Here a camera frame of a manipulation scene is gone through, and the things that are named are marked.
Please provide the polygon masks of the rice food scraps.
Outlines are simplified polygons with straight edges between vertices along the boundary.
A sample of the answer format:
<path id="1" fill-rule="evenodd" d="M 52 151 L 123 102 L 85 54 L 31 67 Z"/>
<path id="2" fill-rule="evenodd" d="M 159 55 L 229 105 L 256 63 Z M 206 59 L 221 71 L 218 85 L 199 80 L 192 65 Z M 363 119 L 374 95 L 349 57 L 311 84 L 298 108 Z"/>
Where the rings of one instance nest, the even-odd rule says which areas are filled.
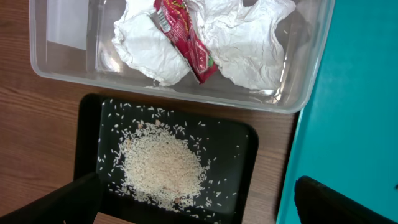
<path id="1" fill-rule="evenodd" d="M 153 202 L 168 212 L 194 205 L 201 194 L 207 167 L 160 121 L 139 123 L 119 143 L 122 193 L 138 202 Z"/>

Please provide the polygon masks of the red snack wrapper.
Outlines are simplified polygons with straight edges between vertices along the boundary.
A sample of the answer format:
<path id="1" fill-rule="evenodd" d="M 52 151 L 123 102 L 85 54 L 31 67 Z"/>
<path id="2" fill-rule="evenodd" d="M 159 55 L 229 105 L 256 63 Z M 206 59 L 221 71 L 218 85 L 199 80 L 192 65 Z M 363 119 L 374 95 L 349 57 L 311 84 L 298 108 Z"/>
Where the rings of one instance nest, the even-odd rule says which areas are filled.
<path id="1" fill-rule="evenodd" d="M 154 7 L 162 32 L 178 49 L 199 83 L 217 71 L 209 50 L 197 37 L 184 0 L 155 0 Z"/>

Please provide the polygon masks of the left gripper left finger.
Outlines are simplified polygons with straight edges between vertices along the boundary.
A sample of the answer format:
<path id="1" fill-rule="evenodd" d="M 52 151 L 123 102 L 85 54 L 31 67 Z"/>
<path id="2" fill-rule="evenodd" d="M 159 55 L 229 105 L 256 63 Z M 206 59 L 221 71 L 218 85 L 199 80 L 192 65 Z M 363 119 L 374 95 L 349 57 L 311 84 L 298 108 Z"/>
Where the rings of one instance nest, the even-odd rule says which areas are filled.
<path id="1" fill-rule="evenodd" d="M 101 181 L 87 174 L 1 217 L 1 223 L 93 223 L 101 205 Z"/>

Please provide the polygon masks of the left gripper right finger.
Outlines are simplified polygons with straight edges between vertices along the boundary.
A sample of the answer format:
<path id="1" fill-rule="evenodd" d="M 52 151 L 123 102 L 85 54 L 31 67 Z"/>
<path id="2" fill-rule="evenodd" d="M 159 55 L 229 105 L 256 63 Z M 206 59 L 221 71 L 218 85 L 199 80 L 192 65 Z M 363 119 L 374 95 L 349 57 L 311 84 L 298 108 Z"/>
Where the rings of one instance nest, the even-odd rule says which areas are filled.
<path id="1" fill-rule="evenodd" d="M 302 224 L 397 224 L 309 176 L 295 182 L 294 202 Z"/>

